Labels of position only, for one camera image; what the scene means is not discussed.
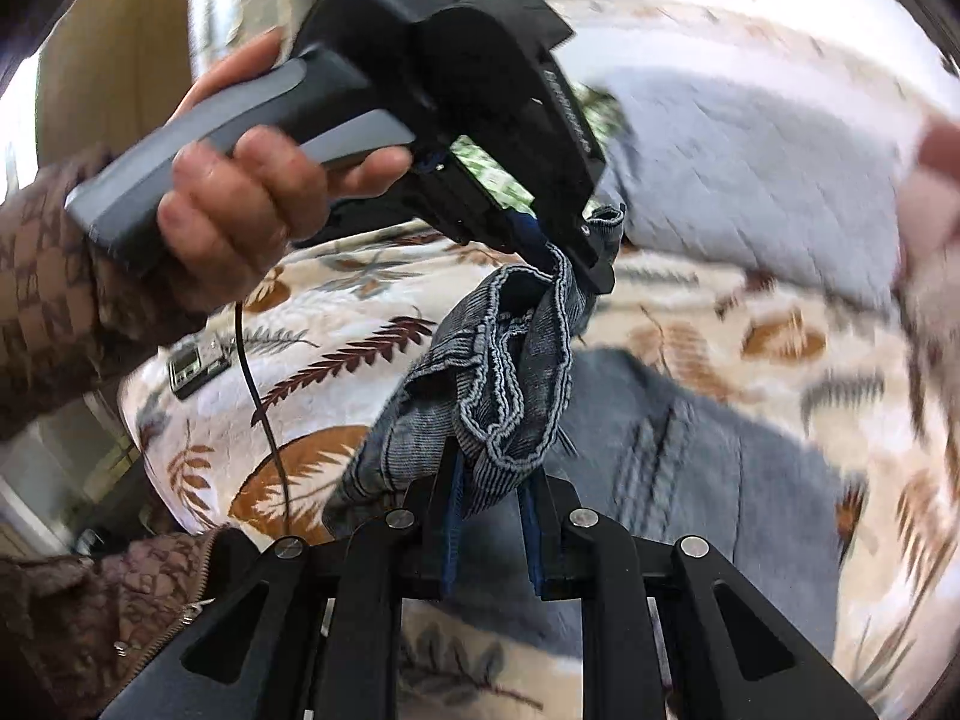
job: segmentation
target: brown patterned sleeve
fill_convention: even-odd
[[[120,271],[64,212],[108,162],[92,149],[0,204],[0,440],[203,326],[160,282]]]

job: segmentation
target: wire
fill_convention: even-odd
[[[250,365],[247,363],[247,351],[243,344],[243,303],[237,302],[233,310],[233,331],[236,336],[237,358],[240,360],[240,370],[243,371],[244,381],[247,382],[247,389],[253,399],[253,410],[256,411],[256,418],[263,426],[263,432],[267,436],[267,443],[270,445],[270,456],[274,461],[274,468],[277,469],[277,476],[280,477],[280,486],[283,488],[283,534],[290,536],[290,482],[287,479],[287,469],[283,467],[283,461],[280,459],[280,450],[277,449],[277,439],[274,438],[274,429],[270,426],[270,420],[267,420],[267,412],[263,408],[260,400],[260,394],[256,391],[256,383],[253,381],[253,375],[250,372]]]

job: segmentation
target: gray garment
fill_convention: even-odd
[[[574,355],[572,396],[547,473],[632,533],[697,533],[828,658],[839,584],[836,472],[812,449],[690,394],[619,349]],[[542,603],[527,577],[517,497],[464,522],[453,596],[476,627],[582,655],[580,608]]]
[[[623,212],[601,208],[587,226],[611,263]],[[542,464],[569,400],[570,338],[596,303],[565,255],[544,245],[553,275],[528,265],[498,269],[440,323],[323,508],[330,533],[348,536],[394,507],[412,480],[440,467],[451,435],[467,460],[464,517],[496,504]]]
[[[601,184],[639,247],[769,271],[891,311],[896,146],[826,111],[678,71],[607,82],[626,127]]]

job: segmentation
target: zipper pull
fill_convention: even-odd
[[[205,600],[198,601],[195,604],[186,604],[184,606],[184,610],[181,612],[181,623],[184,623],[184,625],[190,625],[190,623],[200,616],[200,613],[203,611],[203,607],[205,607],[207,604],[212,604],[213,601],[213,598],[206,598]]]

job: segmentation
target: gray pillow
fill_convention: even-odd
[[[639,247],[891,308],[896,146],[823,110],[670,70],[606,82],[625,117],[601,191]]]

